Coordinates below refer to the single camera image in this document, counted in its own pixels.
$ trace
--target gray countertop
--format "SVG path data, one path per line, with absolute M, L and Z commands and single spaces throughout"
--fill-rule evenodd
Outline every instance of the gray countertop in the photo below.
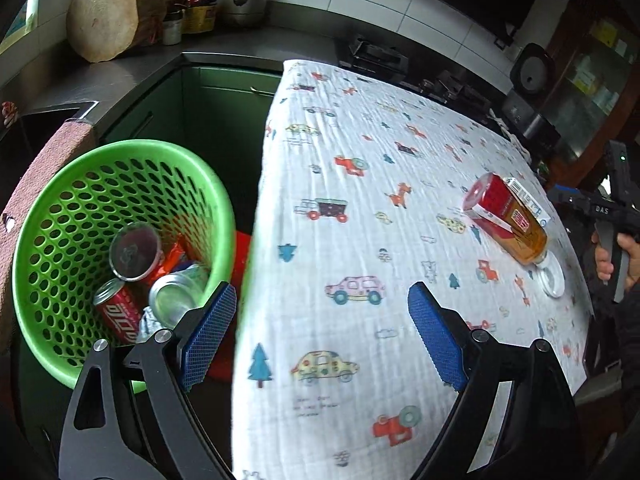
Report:
M 25 100 L 22 111 L 95 101 L 84 120 L 94 125 L 99 138 L 140 96 L 179 66 L 215 64 L 281 72 L 287 59 L 338 63 L 332 38 L 279 27 L 216 31 L 184 36 L 175 46 L 138 48 L 102 63 L 89 64 L 71 56 L 42 92 Z

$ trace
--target condiment bottle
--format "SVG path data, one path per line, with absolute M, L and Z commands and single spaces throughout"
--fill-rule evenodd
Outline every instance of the condiment bottle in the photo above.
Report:
M 548 295 L 562 296 L 562 267 L 546 250 L 544 229 L 498 175 L 481 176 L 466 194 L 462 209 L 520 264 L 535 264 L 536 279 Z

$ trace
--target bottle cap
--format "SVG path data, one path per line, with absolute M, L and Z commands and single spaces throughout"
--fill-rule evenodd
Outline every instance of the bottle cap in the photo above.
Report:
M 542 290 L 552 298 L 559 298 L 564 294 L 564 274 L 556 255 L 547 251 L 542 261 L 536 264 L 536 281 Z

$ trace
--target sink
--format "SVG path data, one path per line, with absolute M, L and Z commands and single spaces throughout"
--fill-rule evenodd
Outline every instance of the sink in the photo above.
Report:
M 0 131 L 0 211 L 33 159 L 66 120 L 81 119 L 95 102 L 69 103 L 32 110 Z

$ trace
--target stainless steel pot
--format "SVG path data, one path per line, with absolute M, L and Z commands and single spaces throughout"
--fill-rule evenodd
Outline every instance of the stainless steel pot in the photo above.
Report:
M 267 0 L 218 0 L 218 17 L 232 27 L 255 27 L 264 17 Z

